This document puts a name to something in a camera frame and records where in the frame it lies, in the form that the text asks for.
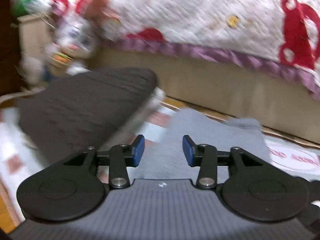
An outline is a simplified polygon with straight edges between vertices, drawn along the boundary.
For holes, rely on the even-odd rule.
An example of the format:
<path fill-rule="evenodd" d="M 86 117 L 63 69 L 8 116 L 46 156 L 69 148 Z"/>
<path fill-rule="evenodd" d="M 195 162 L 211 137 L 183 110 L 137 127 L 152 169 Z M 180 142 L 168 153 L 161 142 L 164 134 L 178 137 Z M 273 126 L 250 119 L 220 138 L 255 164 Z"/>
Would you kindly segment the grey knitted sweater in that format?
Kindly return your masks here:
<path fill-rule="evenodd" d="M 202 113 L 183 108 L 177 112 L 161 107 L 137 134 L 144 135 L 145 150 L 137 168 L 129 168 L 129 179 L 192 179 L 199 168 L 190 167 L 182 150 L 182 139 L 189 135 L 196 144 L 209 144 L 220 151 L 239 146 L 266 162 L 270 154 L 260 124 L 254 119 L 212 120 Z"/>

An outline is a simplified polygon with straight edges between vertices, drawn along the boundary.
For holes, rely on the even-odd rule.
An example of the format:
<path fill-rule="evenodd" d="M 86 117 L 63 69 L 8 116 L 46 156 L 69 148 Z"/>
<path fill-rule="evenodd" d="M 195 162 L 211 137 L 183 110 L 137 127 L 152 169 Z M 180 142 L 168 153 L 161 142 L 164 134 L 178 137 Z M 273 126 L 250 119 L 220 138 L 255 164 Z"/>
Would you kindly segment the dark brown folded garment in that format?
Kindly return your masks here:
<path fill-rule="evenodd" d="M 53 81 L 18 103 L 19 126 L 51 165 L 99 149 L 158 87 L 147 68 L 103 68 Z"/>

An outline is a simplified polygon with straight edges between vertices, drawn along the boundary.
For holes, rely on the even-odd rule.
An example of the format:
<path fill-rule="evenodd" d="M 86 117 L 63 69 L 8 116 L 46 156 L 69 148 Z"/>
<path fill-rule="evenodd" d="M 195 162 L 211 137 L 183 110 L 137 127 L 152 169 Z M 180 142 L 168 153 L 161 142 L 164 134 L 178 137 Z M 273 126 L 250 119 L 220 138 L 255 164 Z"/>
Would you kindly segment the beige bed base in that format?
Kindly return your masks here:
<path fill-rule="evenodd" d="M 149 68 L 171 98 L 319 142 L 319 87 L 302 69 L 224 50 L 175 56 L 108 47 L 91 66 Z"/>

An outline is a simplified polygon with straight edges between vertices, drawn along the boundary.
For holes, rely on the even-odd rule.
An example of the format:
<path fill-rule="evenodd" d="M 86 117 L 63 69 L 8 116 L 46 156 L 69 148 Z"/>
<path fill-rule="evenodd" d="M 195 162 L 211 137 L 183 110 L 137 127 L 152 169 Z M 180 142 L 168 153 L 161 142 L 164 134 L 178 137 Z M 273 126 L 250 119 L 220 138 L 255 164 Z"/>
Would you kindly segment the checked grey pink rug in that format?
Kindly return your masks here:
<path fill-rule="evenodd" d="M 1 228 L 11 232 L 24 218 L 16 200 L 18 185 L 43 167 L 35 152 L 24 145 L 19 127 L 16 101 L 29 93 L 1 97 Z M 227 115 L 167 97 L 161 107 L 138 129 L 146 137 L 146 145 L 160 141 L 169 120 L 181 108 L 193 108 L 205 116 L 223 121 Z M 263 127 L 272 164 L 308 180 L 319 179 L 319 145 Z"/>

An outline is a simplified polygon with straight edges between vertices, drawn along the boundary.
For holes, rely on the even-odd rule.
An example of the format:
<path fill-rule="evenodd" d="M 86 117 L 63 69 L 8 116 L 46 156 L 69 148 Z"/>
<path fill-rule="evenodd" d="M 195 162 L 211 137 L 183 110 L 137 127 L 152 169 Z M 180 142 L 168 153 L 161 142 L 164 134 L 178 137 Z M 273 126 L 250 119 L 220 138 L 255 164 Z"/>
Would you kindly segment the white folded garment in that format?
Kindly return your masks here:
<path fill-rule="evenodd" d="M 143 122 L 156 111 L 165 99 L 165 92 L 156 87 L 139 109 L 100 148 L 106 151 L 117 144 L 127 144 Z"/>

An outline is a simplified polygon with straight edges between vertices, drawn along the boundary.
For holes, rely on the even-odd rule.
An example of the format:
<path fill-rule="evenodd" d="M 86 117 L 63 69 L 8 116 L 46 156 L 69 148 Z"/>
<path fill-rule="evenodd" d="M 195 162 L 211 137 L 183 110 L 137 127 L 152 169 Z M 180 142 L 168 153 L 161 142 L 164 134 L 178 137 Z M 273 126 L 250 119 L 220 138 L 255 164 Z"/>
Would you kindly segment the grey bunny plush toy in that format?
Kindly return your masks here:
<path fill-rule="evenodd" d="M 62 76 L 86 73 L 87 61 L 99 43 L 97 29 L 89 20 L 71 16 L 55 29 L 53 42 L 46 46 L 43 59 L 22 59 L 22 77 L 28 85 L 38 86 Z"/>

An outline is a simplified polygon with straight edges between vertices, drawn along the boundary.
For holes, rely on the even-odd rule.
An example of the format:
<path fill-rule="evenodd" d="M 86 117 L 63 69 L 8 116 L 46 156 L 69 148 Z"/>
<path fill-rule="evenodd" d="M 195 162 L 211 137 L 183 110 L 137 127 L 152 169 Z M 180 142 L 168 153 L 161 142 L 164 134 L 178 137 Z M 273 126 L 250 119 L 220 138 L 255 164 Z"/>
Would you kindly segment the white red quilted bedspread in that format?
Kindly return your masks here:
<path fill-rule="evenodd" d="M 54 0 L 77 15 L 87 0 Z M 319 0 L 110 0 L 103 39 L 120 50 L 261 69 L 319 97 Z"/>

